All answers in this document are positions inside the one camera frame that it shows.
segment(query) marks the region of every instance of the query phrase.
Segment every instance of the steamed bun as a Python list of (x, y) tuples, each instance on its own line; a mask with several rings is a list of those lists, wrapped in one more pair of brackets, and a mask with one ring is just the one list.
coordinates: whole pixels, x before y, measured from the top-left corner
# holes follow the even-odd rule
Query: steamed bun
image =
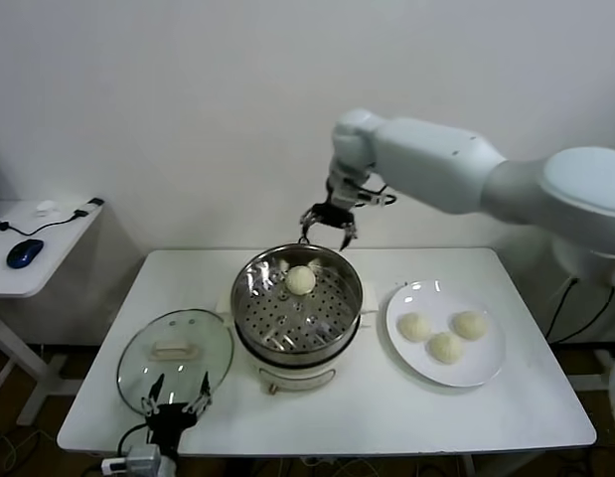
[(464, 354), (462, 342), (450, 332), (433, 336), (428, 342), (428, 351), (433, 358), (446, 365), (457, 363)]
[(430, 323), (418, 313), (407, 313), (397, 322), (397, 329), (408, 341), (426, 341), (431, 334)]
[(482, 315), (474, 311), (462, 311), (453, 318), (455, 332), (465, 340), (476, 341), (488, 332), (488, 324)]
[(287, 272), (285, 285), (294, 295), (306, 295), (316, 286), (316, 275), (308, 266), (294, 266)]

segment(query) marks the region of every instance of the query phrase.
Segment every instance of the glass lid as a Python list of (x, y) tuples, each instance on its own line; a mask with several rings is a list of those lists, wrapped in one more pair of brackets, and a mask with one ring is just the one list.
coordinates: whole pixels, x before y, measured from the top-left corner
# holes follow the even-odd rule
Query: glass lid
[(220, 316), (207, 310), (179, 310), (163, 315), (128, 343), (117, 366), (117, 389), (134, 411), (151, 389), (156, 404), (190, 403), (208, 375), (210, 394), (230, 368), (234, 343)]

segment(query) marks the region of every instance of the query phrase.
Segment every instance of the computer mouse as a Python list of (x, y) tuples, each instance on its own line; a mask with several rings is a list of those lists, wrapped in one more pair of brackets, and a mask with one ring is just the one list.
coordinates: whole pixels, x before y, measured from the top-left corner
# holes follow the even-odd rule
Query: computer mouse
[(7, 266), (24, 268), (40, 253), (45, 243), (36, 238), (29, 238), (14, 245), (7, 254)]

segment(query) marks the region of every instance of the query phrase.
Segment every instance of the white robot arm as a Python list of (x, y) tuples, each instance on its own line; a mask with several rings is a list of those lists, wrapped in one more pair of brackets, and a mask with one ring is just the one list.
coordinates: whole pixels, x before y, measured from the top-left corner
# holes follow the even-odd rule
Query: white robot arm
[(403, 194), (448, 214), (486, 213), (539, 226), (554, 236), (570, 273), (612, 282), (615, 273), (615, 150), (567, 149), (544, 160), (507, 161), (482, 135), (409, 118), (383, 119), (356, 109), (333, 132), (328, 198), (302, 218), (357, 235), (351, 209), (384, 204), (363, 188), (372, 173)]

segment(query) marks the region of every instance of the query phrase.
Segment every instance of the small white desk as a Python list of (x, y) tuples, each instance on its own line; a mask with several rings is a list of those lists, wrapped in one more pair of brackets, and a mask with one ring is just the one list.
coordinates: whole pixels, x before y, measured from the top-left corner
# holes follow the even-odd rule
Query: small white desk
[[(58, 204), (58, 212), (47, 217), (35, 216), (38, 204), (36, 201), (0, 202), (0, 221), (7, 221), (28, 233), (44, 224), (68, 219), (83, 202)], [(26, 298), (38, 293), (100, 211), (101, 207), (86, 217), (61, 226), (49, 227), (31, 238), (23, 237), (13, 231), (0, 231), (0, 298)], [(26, 239), (41, 239), (45, 243), (44, 248), (25, 268), (18, 270), (9, 268), (5, 261), (7, 253), (16, 243)], [(33, 423), (46, 396), (74, 396), (77, 393), (81, 380), (61, 380), (58, 375), (66, 357), (54, 356), (47, 365), (1, 319), (0, 349), (10, 358), (0, 373), (0, 386), (14, 364), (23, 368), (38, 382), (18, 417), (19, 425)]]
[[(154, 318), (182, 308), (214, 310), (255, 250), (172, 250), (149, 255), (58, 436), (60, 447), (113, 452), (141, 422), (115, 386), (119, 357)], [(416, 375), (391, 349), (382, 312), (341, 355), (319, 390), (262, 391), (235, 339), (231, 369), (179, 451), (196, 456), (402, 455), (506, 452), (589, 445), (595, 430), (537, 324), (489, 249), (348, 250), (379, 302), (405, 281), (440, 279), (486, 302), (503, 326), (507, 359), (482, 387), (457, 390)], [(134, 435), (130, 442), (139, 442)]]

